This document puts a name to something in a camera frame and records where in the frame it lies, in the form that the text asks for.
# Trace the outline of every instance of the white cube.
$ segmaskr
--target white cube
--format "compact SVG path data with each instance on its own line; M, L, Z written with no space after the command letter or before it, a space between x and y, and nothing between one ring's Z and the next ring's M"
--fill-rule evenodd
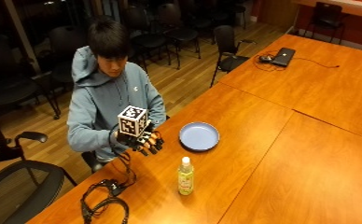
M147 110L130 105L118 115L120 133L140 136L146 122Z

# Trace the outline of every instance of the dark hair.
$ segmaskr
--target dark hair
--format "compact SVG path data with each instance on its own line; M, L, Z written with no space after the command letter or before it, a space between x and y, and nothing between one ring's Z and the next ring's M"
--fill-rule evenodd
M88 25L87 44L95 56L123 59L130 51L127 29L110 17L95 17Z

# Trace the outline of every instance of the black laptop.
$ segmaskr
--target black laptop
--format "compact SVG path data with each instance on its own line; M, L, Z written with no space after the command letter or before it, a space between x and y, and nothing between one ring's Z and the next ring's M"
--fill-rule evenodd
M272 60L272 64L286 67L296 53L294 49L281 48L276 57Z

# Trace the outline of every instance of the computer mouse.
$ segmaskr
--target computer mouse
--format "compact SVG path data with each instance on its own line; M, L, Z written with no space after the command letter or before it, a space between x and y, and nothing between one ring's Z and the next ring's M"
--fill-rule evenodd
M260 63L270 63L273 58L269 55L261 55L258 56L258 62Z

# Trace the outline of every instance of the young man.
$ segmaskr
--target young man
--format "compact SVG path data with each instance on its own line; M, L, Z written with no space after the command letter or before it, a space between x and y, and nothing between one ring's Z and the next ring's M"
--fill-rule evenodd
M155 128L165 121L161 96L142 68L127 62L130 37L108 17L98 17L87 30L87 47L76 50L71 75L67 142L75 151L95 151L99 162L115 158L128 146L116 140L118 115L128 105L148 110Z

